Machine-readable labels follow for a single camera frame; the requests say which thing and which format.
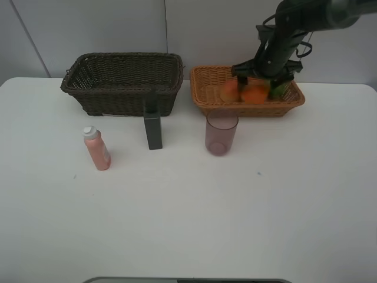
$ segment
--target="wicker basket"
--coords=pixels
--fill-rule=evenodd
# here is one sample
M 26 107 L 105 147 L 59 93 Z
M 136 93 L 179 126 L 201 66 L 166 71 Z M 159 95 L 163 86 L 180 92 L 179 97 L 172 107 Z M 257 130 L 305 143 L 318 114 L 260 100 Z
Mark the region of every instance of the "wicker basket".
M 67 71 L 61 90 L 92 116 L 143 116 L 143 95 L 156 90 L 167 116 L 183 80 L 182 59 L 163 53 L 90 53 Z
M 223 102 L 220 98 L 220 87 L 228 80 L 236 80 L 230 69 L 228 66 L 198 66 L 192 69 L 191 95 L 204 115 L 216 108 L 230 108 L 240 117 L 282 117 L 305 102 L 304 95 L 293 81 L 278 100 L 269 100 L 264 104 Z

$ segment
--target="white table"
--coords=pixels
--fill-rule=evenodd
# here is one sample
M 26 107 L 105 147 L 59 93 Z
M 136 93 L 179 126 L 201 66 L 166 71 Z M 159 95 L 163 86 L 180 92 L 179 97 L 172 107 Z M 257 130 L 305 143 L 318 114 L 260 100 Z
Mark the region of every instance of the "white table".
M 93 277 L 377 281 L 377 94 L 299 84 L 306 104 L 240 119 L 228 156 L 204 147 L 184 82 L 164 149 L 143 119 L 90 117 L 60 79 L 0 88 L 0 281 Z M 81 129 L 113 158 L 96 171 Z

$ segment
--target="dark brown wicker basket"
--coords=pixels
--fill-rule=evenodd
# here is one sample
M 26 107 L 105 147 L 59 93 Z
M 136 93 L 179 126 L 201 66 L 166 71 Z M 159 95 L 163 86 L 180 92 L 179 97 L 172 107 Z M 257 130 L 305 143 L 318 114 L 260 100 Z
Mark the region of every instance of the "dark brown wicker basket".
M 168 116 L 183 80 L 180 56 L 164 53 L 89 53 L 67 71 L 61 90 L 92 116 L 143 116 L 143 95 L 158 94 Z

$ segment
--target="bottle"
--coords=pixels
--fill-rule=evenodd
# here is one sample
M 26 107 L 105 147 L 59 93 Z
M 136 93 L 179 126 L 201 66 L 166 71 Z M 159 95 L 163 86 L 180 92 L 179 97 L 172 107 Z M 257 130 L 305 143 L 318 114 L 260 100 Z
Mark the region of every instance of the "bottle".
M 144 96 L 144 124 L 150 150 L 162 149 L 161 116 L 155 89 Z
M 111 158 L 105 143 L 101 137 L 101 132 L 95 127 L 85 127 L 82 131 L 84 143 L 87 146 L 90 156 L 98 170 L 106 170 L 110 167 Z

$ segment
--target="pink bottle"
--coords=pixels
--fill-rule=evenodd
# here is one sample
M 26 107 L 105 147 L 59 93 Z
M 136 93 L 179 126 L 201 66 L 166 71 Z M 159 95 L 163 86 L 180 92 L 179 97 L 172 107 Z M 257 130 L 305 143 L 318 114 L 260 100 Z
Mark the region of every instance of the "pink bottle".
M 84 143 L 88 147 L 90 156 L 98 170 L 106 170 L 110 167 L 111 158 L 105 143 L 101 137 L 101 132 L 95 127 L 85 127 L 82 131 Z

